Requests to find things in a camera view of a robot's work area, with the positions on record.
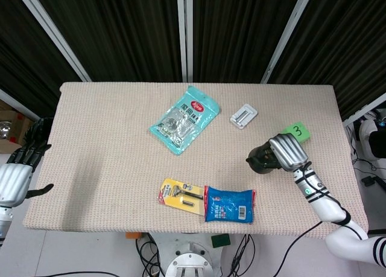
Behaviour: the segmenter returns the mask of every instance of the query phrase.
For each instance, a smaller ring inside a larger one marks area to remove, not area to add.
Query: green square object
[[[223,247],[230,245],[229,234],[221,234],[211,236],[213,248]]]
[[[281,134],[286,133],[290,133],[295,136],[299,143],[305,142],[311,136],[307,128],[301,122],[296,122],[281,131]]]

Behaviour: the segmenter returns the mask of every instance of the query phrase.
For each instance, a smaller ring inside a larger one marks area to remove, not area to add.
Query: table
[[[65,83],[24,225],[60,231],[227,232],[299,235],[318,222],[291,173],[260,175],[245,159],[286,126],[303,122],[303,144],[332,195],[366,231],[367,219],[332,86],[194,83],[221,113],[180,156],[148,128],[185,92],[185,83]],[[243,130],[229,122],[243,104],[259,115]],[[253,224],[213,221],[163,206],[164,178],[218,189],[256,190]],[[323,238],[336,225],[308,234]]]

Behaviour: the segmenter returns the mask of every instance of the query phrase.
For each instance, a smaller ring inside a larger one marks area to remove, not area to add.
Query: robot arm
[[[308,156],[292,134],[277,135],[251,151],[247,162],[257,173],[274,168],[293,172],[295,184],[321,221],[340,225],[326,236],[329,251],[337,257],[363,261],[386,267],[386,238],[368,238],[366,232],[331,196],[317,174],[311,169]]]
[[[47,193],[54,186],[50,183],[42,189],[28,190],[37,165],[50,147],[46,141],[33,141],[17,149],[0,166],[0,238],[4,239],[10,228],[14,207],[25,199]]]

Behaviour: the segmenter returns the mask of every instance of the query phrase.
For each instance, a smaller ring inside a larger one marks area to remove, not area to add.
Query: packaged snack
[[[255,190],[220,191],[205,186],[204,209],[205,221],[253,222]]]
[[[181,99],[158,123],[150,127],[173,153],[181,154],[217,116],[219,105],[202,91],[189,86]]]
[[[161,185],[158,201],[166,206],[204,215],[204,189],[199,186],[165,179]]]

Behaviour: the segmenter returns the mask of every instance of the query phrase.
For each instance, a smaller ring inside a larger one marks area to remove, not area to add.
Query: black fabric panel
[[[310,0],[270,83],[331,84],[342,119],[386,92],[386,0]]]
[[[181,81],[177,0],[40,0],[93,81]]]
[[[0,0],[0,6],[0,89],[51,116],[62,83],[80,79],[21,0]]]
[[[297,0],[194,0],[194,81],[259,83]]]

